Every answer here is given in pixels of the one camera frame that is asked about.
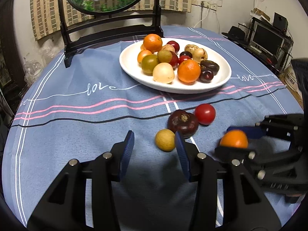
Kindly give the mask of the tan brown-striped fruit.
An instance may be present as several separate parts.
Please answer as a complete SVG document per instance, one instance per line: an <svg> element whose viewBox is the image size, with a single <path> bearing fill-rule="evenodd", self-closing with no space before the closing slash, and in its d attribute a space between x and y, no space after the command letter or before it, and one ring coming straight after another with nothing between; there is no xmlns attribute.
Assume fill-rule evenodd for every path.
<svg viewBox="0 0 308 231"><path fill-rule="evenodd" d="M208 54L203 48L197 48L193 51L192 59L200 64L203 60L208 60Z"/></svg>

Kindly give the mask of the dark red cherry fruit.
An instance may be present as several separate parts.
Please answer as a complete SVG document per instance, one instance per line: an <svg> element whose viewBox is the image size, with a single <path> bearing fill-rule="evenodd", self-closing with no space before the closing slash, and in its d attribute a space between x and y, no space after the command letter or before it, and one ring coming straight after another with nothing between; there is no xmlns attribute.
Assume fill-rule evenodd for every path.
<svg viewBox="0 0 308 231"><path fill-rule="evenodd" d="M199 76L199 80L200 82L203 83L209 83L212 81L212 79L214 78L214 72L210 69L205 69L203 71L201 71L200 76Z"/></svg>

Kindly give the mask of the olive green round fruit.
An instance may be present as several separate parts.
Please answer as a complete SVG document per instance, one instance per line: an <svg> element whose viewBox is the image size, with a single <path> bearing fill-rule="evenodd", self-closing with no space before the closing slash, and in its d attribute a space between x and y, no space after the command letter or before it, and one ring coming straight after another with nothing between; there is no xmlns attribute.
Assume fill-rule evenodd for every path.
<svg viewBox="0 0 308 231"><path fill-rule="evenodd" d="M141 61L141 68L144 74L152 75L154 68L159 64L157 55L147 55Z"/></svg>

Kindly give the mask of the red tomato fruit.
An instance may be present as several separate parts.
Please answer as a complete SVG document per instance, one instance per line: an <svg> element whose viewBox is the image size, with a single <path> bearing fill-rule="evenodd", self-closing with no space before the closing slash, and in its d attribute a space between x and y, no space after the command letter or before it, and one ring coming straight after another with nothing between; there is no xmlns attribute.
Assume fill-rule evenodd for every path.
<svg viewBox="0 0 308 231"><path fill-rule="evenodd" d="M182 55L179 57L178 59L178 64L180 65L182 62L186 61L186 60L190 60L192 59L191 57L187 56L187 55Z"/></svg>

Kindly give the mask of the dark brown oblong fruit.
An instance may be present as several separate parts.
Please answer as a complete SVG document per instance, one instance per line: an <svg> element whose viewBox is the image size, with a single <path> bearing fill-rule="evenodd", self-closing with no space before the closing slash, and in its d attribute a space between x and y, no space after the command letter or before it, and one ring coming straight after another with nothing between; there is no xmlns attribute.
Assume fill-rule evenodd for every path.
<svg viewBox="0 0 308 231"><path fill-rule="evenodd" d="M211 60L203 60L200 62L200 68L201 71L209 69L213 72L214 75L216 75L220 69L220 66Z"/></svg>

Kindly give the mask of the pale peach fruit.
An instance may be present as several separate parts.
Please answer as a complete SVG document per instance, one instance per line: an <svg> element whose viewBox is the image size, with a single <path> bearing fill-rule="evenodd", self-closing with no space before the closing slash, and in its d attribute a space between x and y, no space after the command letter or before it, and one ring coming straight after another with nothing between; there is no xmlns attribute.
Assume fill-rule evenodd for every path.
<svg viewBox="0 0 308 231"><path fill-rule="evenodd" d="M164 45L164 46L162 46L162 50L168 50L168 51L172 51L172 52L174 52L175 53L175 48L174 48L174 46L172 46L171 44L166 44L166 45Z"/></svg>

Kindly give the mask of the pale tan fruit behind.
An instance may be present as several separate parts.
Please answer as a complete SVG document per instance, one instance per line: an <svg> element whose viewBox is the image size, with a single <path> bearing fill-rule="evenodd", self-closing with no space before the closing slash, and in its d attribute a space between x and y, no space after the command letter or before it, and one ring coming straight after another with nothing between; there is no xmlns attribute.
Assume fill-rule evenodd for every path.
<svg viewBox="0 0 308 231"><path fill-rule="evenodd" d="M193 54L193 52L195 51L195 49L198 49L199 47L194 45L194 44L188 44L185 46L185 51Z"/></svg>

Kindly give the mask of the white wall power strip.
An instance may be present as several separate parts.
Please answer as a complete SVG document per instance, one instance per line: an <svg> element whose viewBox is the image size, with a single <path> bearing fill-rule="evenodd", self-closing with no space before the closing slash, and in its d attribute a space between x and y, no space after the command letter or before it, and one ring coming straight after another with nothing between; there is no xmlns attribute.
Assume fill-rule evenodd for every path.
<svg viewBox="0 0 308 231"><path fill-rule="evenodd" d="M216 11L218 7L217 3L213 1L201 1L201 0L192 0L192 5L204 7L214 11Z"/></svg>

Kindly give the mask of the red plum left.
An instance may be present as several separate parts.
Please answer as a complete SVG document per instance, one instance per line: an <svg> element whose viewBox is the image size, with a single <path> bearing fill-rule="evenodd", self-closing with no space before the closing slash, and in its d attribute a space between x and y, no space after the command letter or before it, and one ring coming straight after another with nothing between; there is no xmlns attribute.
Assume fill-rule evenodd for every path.
<svg viewBox="0 0 308 231"><path fill-rule="evenodd" d="M178 53L178 51L180 50L180 45L176 41L169 41L167 44L174 47L175 53Z"/></svg>

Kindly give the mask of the computer monitor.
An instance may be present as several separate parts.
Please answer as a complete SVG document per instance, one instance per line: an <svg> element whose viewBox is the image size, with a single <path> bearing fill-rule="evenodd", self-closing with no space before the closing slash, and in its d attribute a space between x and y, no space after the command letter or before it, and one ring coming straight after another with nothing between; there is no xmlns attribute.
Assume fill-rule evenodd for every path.
<svg viewBox="0 0 308 231"><path fill-rule="evenodd" d="M251 46L276 56L281 50L284 41L284 37L271 30L268 26L257 22L254 23L250 38Z"/></svg>

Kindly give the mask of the orange persimmon fruit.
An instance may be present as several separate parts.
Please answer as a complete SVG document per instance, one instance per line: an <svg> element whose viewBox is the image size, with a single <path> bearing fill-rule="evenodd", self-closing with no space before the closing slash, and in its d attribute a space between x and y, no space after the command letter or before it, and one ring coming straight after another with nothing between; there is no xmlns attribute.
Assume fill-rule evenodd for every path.
<svg viewBox="0 0 308 231"><path fill-rule="evenodd" d="M139 52L138 56L137 56L137 62L139 64L141 64L142 60L148 56L148 55L151 55L151 51L147 50L147 49L143 49Z"/></svg>

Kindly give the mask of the goldfish embroidery round screen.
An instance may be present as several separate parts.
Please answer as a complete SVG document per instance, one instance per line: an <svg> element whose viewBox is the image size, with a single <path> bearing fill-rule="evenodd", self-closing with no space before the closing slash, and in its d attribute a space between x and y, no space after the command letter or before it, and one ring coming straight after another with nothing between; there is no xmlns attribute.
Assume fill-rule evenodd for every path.
<svg viewBox="0 0 308 231"><path fill-rule="evenodd" d="M58 0L60 30L65 45L64 64L66 68L69 68L71 66L71 62L74 55L80 54L84 49L90 46L95 46L103 42L109 42L132 36L147 35L149 33L154 33L161 37L163 36L163 30L161 28L160 0L154 0L153 10L151 13L138 14L138 15L122 15L122 16L116 16L116 14L135 6L141 0L134 0L121 8L107 12L90 11L82 8L81 6L76 4L73 0L67 0L67 1L75 10L86 15L91 15L94 18L88 21L83 21L77 26L68 27L65 22L63 0ZM132 26L111 28L108 30L103 30L100 32L80 37L76 41L72 41L69 36L73 32L98 26L101 24L115 23L118 21L139 19L139 18L151 18L152 24L150 26L145 26L144 24L137 24Z"/></svg>

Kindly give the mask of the large mandarin orange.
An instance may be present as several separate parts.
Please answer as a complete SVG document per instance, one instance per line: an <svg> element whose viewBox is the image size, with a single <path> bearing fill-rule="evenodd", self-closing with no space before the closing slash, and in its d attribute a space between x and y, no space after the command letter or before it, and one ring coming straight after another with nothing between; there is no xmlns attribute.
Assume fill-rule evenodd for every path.
<svg viewBox="0 0 308 231"><path fill-rule="evenodd" d="M178 79L186 84L194 83L199 78L200 73L199 64L192 59L181 62L177 69Z"/></svg>

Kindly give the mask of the white round plate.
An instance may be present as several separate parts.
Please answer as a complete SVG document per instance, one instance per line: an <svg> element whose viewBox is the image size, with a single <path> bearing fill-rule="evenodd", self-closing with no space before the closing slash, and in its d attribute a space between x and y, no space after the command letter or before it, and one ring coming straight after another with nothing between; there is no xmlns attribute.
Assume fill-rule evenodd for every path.
<svg viewBox="0 0 308 231"><path fill-rule="evenodd" d="M150 53L142 41L120 54L120 66L147 87L177 94L198 94L225 85L232 71L213 49L188 40L164 38L162 50Z"/></svg>

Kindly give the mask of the pale yellow apple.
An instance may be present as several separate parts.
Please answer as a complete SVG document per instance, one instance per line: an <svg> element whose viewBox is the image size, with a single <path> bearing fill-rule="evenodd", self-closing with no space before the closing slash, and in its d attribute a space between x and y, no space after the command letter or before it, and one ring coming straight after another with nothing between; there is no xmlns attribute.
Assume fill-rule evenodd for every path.
<svg viewBox="0 0 308 231"><path fill-rule="evenodd" d="M170 84L174 80L175 74L169 63L160 63L153 69L152 76L156 82Z"/></svg>

